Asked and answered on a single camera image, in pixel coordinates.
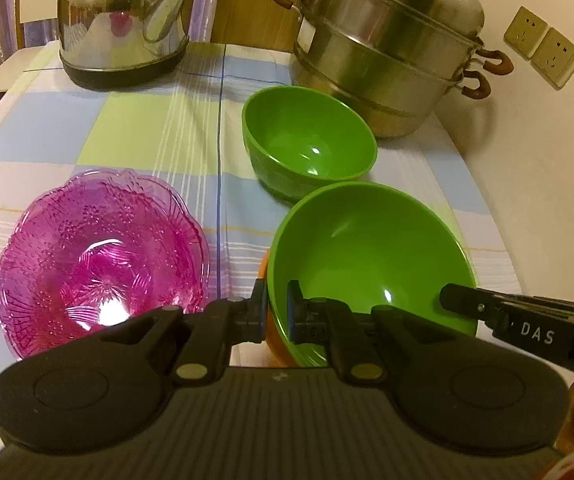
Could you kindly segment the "large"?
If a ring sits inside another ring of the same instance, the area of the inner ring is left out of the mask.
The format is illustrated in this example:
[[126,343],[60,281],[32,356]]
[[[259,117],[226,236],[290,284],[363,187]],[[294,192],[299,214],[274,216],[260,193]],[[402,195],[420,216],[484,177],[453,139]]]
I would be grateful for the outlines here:
[[287,285],[303,296],[337,299],[367,313],[389,304],[472,336],[477,323],[441,307],[446,284],[473,286],[473,270],[456,236],[427,206],[372,182],[319,188],[291,207],[267,260],[270,304],[281,343],[305,367],[325,351],[288,338]]

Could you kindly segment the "orange plastic bowl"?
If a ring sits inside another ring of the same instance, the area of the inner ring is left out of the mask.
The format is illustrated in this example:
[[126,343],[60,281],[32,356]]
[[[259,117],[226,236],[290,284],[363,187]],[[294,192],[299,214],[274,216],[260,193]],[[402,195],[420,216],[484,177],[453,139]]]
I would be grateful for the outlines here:
[[281,339],[281,334],[278,333],[277,324],[271,308],[267,308],[266,312],[266,332],[265,342],[271,352],[271,362],[277,367],[299,367],[298,362],[291,355],[285,342]]

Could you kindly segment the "stainless steel steamer pot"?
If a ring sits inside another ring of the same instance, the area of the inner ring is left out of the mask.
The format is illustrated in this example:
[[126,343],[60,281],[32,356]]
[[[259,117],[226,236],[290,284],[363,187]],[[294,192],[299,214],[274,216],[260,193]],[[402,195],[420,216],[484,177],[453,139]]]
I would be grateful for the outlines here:
[[299,16],[290,76],[359,114],[378,138],[413,133],[457,89],[491,93],[514,69],[480,38],[479,0],[273,0]]

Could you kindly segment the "pink glass plate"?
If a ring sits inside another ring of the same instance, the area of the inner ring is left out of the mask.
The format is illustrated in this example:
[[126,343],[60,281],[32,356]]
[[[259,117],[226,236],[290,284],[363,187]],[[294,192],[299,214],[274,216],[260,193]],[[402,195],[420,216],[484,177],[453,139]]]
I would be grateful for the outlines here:
[[19,359],[163,306],[197,313],[209,247],[172,186],[92,169],[34,200],[0,255],[0,326]]

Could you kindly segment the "green plastic bowl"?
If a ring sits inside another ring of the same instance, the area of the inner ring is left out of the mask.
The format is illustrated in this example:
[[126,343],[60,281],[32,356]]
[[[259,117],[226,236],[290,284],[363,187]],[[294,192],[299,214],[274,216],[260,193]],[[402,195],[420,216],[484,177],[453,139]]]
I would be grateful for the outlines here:
[[365,176],[377,158],[371,128],[322,92],[277,86],[255,92],[241,111],[255,175],[273,195],[296,202],[317,188]]

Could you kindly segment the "stainless steel kettle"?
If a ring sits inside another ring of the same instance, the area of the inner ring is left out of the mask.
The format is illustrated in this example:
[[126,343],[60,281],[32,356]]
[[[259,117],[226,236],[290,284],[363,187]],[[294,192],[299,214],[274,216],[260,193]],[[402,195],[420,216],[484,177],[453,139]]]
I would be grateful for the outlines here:
[[60,61],[91,90],[138,86],[171,72],[189,44],[194,0],[57,0]]

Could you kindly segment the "double wall socket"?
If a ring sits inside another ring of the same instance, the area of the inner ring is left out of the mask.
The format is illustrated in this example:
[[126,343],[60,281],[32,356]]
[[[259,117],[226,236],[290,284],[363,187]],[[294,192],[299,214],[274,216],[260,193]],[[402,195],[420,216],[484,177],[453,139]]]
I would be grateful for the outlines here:
[[574,74],[574,43],[525,6],[508,25],[504,40],[557,90]]

